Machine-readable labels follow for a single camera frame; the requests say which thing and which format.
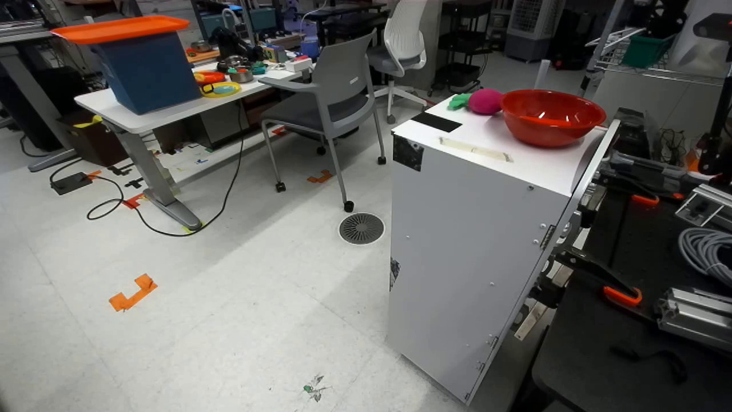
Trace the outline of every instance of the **desk leg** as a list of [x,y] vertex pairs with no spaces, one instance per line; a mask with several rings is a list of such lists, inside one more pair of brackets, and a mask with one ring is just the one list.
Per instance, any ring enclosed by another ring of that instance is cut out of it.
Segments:
[[72,149],[72,145],[66,140],[66,130],[59,125],[59,112],[58,112],[56,103],[48,98],[45,87],[29,71],[29,67],[22,62],[18,50],[15,47],[0,49],[0,64],[6,67],[8,77],[18,85],[25,101],[37,111],[37,115],[48,127],[48,130],[65,148],[59,151],[54,151],[34,164],[31,164],[29,170],[39,173],[39,170],[48,170],[48,168],[56,168],[56,166],[63,166],[63,164],[77,158],[77,151]]
[[145,190],[145,198],[152,199],[165,216],[181,223],[184,228],[192,231],[201,229],[205,228],[201,220],[186,205],[176,199],[175,180],[161,166],[161,160],[152,151],[146,151],[143,136],[134,136],[114,127],[111,129],[119,137],[119,145],[125,148],[125,151],[134,158],[143,180],[146,181],[150,190]]

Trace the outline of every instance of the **blue container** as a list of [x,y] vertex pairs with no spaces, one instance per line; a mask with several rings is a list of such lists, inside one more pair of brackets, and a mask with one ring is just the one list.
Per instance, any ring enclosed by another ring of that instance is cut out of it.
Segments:
[[176,35],[99,45],[91,50],[118,101],[137,115],[201,96]]

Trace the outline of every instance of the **gray office chair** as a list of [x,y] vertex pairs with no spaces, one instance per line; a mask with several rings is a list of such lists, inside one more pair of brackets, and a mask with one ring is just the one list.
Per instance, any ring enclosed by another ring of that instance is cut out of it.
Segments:
[[388,20],[385,47],[369,50],[369,62],[376,71],[392,77],[389,85],[376,96],[388,96],[388,121],[393,125],[393,96],[428,105],[405,87],[393,85],[393,78],[405,78],[407,71],[419,71],[428,64],[425,40],[419,30],[428,0],[401,0]]
[[318,136],[320,142],[327,145],[333,164],[337,168],[346,214],[353,214],[355,205],[346,196],[334,140],[348,136],[350,130],[360,129],[369,117],[374,117],[376,136],[381,142],[377,164],[388,164],[383,127],[374,111],[376,96],[367,61],[367,49],[372,40],[374,35],[365,35],[360,40],[324,49],[318,67],[314,69],[314,82],[287,82],[269,78],[261,81],[265,85],[295,91],[295,96],[265,111],[261,119],[261,130],[269,142],[269,151],[278,176],[278,192],[284,192],[287,186],[281,184],[281,175],[269,136],[269,129],[272,125],[284,125],[294,130]]

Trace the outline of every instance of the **orange lid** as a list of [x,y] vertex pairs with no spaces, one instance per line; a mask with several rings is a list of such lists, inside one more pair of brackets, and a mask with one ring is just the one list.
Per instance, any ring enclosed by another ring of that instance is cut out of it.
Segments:
[[66,29],[56,29],[54,33],[72,45],[96,47],[96,45],[112,45],[112,41],[129,41],[141,37],[178,33],[186,29],[189,29],[186,18],[152,15],[141,18],[119,18],[119,20],[103,20],[103,24],[89,24],[89,26],[66,26]]

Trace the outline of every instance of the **cable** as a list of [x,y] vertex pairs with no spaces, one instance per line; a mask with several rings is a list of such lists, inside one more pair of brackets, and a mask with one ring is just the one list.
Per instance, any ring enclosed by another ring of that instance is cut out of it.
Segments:
[[47,153],[31,153],[29,148],[29,133],[22,137],[22,151],[29,157],[29,158],[47,158]]
[[112,216],[112,214],[125,205],[125,190],[121,190],[121,186],[119,186],[118,181],[106,180],[106,176],[96,176],[96,180],[114,186],[118,192],[119,192],[119,198],[99,202],[95,208],[87,212],[87,220],[103,220],[103,217]]
[[687,264],[732,288],[732,269],[718,259],[725,248],[732,248],[732,235],[706,228],[691,228],[680,235],[680,251]]
[[[224,216],[224,212],[226,212],[226,207],[230,207],[230,198],[231,198],[233,186],[237,186],[237,181],[238,181],[238,175],[240,175],[240,170],[242,170],[242,157],[245,157],[245,137],[240,137],[238,157],[237,157],[237,170],[233,170],[233,175],[231,175],[231,181],[230,181],[230,188],[226,188],[226,192],[224,192],[223,207],[221,207],[221,212],[217,212],[207,224],[201,224],[200,231],[163,231],[163,229],[154,228],[154,224],[143,216],[141,208],[134,208],[134,212],[137,214],[141,223],[143,223],[150,231],[154,231],[154,235],[158,235],[158,236],[165,236],[165,239],[191,239],[191,236],[197,236],[197,235],[201,235],[205,229],[209,229],[214,223],[217,223],[217,220]],[[91,223],[112,216],[112,214],[127,202],[127,199],[125,199],[125,190],[121,190],[121,186],[119,186],[118,181],[106,180],[106,176],[96,176],[96,180],[114,186],[119,198],[112,198],[112,199],[106,199],[106,202],[99,202],[96,207],[91,207],[89,214],[87,214],[87,220],[91,220]]]
[[65,173],[65,170],[74,168],[77,164],[81,164],[81,158],[77,158],[77,160],[72,160],[72,164],[66,164],[66,166],[58,168],[58,170],[48,176],[48,184],[54,186],[54,184],[56,184],[56,176],[58,176],[59,173]]

